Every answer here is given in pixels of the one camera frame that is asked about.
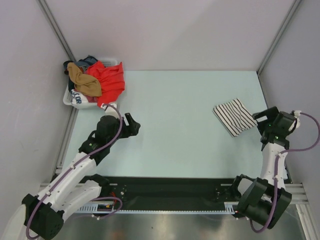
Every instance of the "clothes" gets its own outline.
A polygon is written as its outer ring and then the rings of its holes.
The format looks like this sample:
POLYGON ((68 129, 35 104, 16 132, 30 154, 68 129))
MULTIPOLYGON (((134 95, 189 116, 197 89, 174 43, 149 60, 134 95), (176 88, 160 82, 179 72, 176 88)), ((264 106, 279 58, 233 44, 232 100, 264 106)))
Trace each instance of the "clothes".
POLYGON ((74 100, 74 104, 77 104, 77 100, 79 103, 84 102, 84 103, 97 103, 98 99, 96 96, 88 96, 88 95, 84 95, 81 92, 77 91, 76 89, 72 89, 71 90, 71 94, 72 94, 72 99, 76 98, 76 97, 80 97, 74 100))
MULTIPOLYGON (((80 59, 79 61, 65 61, 63 63, 63 68, 64 68, 64 74, 68 75, 68 64, 69 63, 74 63, 75 65, 77 65, 82 72, 84 73, 88 67, 92 66, 93 64, 95 64, 96 62, 98 62, 98 60, 94 57, 94 56, 87 56, 85 59, 80 59)), ((69 78, 68 80, 68 90, 69 92, 71 92, 72 89, 75 89, 75 83, 72 82, 69 78)))
POLYGON ((72 105, 78 105, 78 104, 84 104, 89 103, 88 99, 85 95, 83 95, 81 92, 75 91, 74 89, 71 90, 72 95, 72 105))
POLYGON ((115 102, 125 90, 124 69, 122 62, 116 66, 105 67, 101 61, 90 66, 87 74, 97 78, 101 85, 102 96, 98 97, 97 105, 115 102))
POLYGON ((95 77, 82 73, 74 62, 68 63, 67 70, 78 92, 91 97, 100 97, 102 95, 100 83, 95 77))
POLYGON ((257 121, 238 98, 215 106, 213 112, 232 137, 237 137, 244 130, 257 126, 257 121))

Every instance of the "brown cloth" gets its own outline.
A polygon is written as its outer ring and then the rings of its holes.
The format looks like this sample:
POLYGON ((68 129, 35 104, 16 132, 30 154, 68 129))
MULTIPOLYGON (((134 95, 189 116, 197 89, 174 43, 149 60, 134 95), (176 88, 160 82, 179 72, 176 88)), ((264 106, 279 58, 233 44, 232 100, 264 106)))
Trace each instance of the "brown cloth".
POLYGON ((100 82, 94 76, 84 74, 73 62, 68 63, 67 70, 78 92, 90 97, 102 96, 100 82))

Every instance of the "light blue table surface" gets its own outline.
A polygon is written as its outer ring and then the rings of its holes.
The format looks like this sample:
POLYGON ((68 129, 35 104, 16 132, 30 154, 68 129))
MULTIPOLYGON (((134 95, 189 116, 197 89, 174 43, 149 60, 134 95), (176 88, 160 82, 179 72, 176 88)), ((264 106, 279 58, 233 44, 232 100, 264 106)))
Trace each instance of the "light blue table surface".
MULTIPOLYGON (((239 98, 251 113, 267 108, 254 71, 126 71, 117 104, 141 124, 118 140, 95 171, 103 176, 234 178, 260 176, 257 128, 231 137, 212 109, 239 98)), ((98 107, 78 112, 63 167, 96 129, 98 107)))

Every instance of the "striped cloth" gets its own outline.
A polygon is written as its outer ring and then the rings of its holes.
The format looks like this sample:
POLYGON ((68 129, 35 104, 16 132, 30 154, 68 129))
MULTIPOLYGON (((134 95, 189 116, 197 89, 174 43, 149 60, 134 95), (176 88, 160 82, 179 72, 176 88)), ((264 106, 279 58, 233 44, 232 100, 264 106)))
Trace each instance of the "striped cloth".
POLYGON ((213 112, 232 137, 237 137, 242 131, 257 126, 257 121, 238 98, 215 106, 213 112))

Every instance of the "white laundry basket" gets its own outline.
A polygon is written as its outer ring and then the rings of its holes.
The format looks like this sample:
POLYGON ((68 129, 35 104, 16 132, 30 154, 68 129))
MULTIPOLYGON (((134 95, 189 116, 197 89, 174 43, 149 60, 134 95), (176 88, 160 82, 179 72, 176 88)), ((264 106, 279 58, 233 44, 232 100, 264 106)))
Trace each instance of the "white laundry basket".
MULTIPOLYGON (((112 58, 103 58, 103 59, 99 59, 99 61, 101 61, 105 67, 111 67, 111 66, 118 65, 118 61, 116 59, 112 59, 112 58)), ((84 103, 80 103, 80 104, 78 104, 78 103, 72 104, 72 95, 69 92, 68 84, 66 85, 66 89, 64 92, 63 103, 65 105, 73 106, 76 109, 86 109, 86 108, 91 108, 91 107, 97 106, 96 102, 84 102, 84 103)))

